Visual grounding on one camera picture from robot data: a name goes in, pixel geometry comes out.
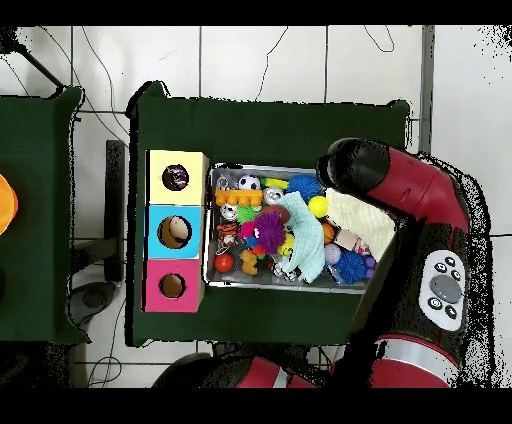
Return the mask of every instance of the pink box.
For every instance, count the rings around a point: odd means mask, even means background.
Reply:
[[[167,274],[179,275],[185,284],[177,298],[166,297],[160,290],[160,281]],[[144,312],[197,312],[204,294],[200,259],[149,259],[146,275],[142,284],[146,291],[146,304],[141,305]]]

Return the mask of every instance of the green table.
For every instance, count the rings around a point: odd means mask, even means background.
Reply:
[[[0,96],[0,173],[18,213],[0,236],[0,340],[81,343],[69,321],[70,122],[82,89],[50,99]]]
[[[129,103],[126,339],[217,340],[338,344],[345,341],[361,296],[207,287],[196,314],[140,310],[144,216],[144,152],[203,152],[210,163],[235,162],[314,168],[316,158],[342,137],[365,137],[405,147],[409,106],[243,103],[166,98],[159,82],[146,83]]]

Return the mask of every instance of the white towel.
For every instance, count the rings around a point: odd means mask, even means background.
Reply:
[[[395,234],[395,222],[382,210],[348,194],[328,188],[327,220],[357,234],[378,262]]]

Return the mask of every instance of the white tile floor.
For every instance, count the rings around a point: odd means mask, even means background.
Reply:
[[[105,141],[114,137],[125,143],[129,141],[122,128],[128,130],[128,120],[120,113],[115,115],[119,121],[116,122],[112,110],[123,112],[131,95],[147,80],[164,81],[176,97],[200,95],[254,100],[260,92],[267,54],[282,36],[268,55],[268,70],[259,100],[322,103],[325,99],[386,104],[405,99],[411,106],[411,117],[419,117],[419,26],[390,25],[392,39],[384,26],[361,25],[330,26],[327,32],[325,27],[294,26],[288,30],[285,26],[203,27],[201,30],[199,27],[47,27],[46,30],[53,39],[35,27],[22,29],[20,40],[65,84],[78,85],[78,76],[90,101],[84,103],[78,115],[81,122],[76,123],[74,133],[76,237],[95,238],[103,234]],[[436,31],[433,154],[477,178],[487,197],[492,231],[512,233],[507,219],[509,196],[504,195],[510,191],[507,184],[512,176],[504,159],[510,153],[510,143],[506,140],[512,132],[508,102],[505,103],[512,94],[510,63],[508,58],[491,57],[477,27],[436,27]],[[379,48],[393,51],[383,52]],[[76,74],[72,75],[66,55],[72,59]],[[0,94],[23,95],[26,89],[30,95],[46,97],[54,92],[52,84],[23,58],[9,55],[5,59],[24,87],[9,66],[0,62]],[[100,112],[98,116],[90,113],[91,104]],[[409,149],[413,152],[417,151],[418,132],[418,122],[412,121]],[[506,275],[511,240],[495,239],[493,252],[496,343],[503,349],[505,359],[512,359],[509,329],[512,327],[508,325],[512,291]],[[102,279],[102,267],[96,265],[77,274],[73,282],[80,285]],[[108,355],[124,293],[122,286],[113,304],[91,322],[88,333],[92,343],[77,349],[77,385],[85,384],[93,363]],[[196,351],[195,342],[154,342],[146,348],[128,348],[123,327],[124,310],[115,330],[113,351],[124,364],[123,370],[106,387],[148,387],[167,364]],[[204,342],[199,342],[197,348],[210,349]],[[325,350],[330,357],[334,355],[335,348]],[[321,357],[318,351],[309,355],[314,363]],[[111,377],[118,370],[113,365]],[[98,366],[92,381],[104,378],[105,371],[106,365]]]

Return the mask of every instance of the light blue cloth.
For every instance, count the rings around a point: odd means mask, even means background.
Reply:
[[[286,223],[293,231],[295,241],[291,258],[283,258],[284,272],[299,268],[302,277],[311,283],[320,275],[325,265],[324,231],[322,225],[309,210],[298,191],[286,194],[277,201],[290,212]]]

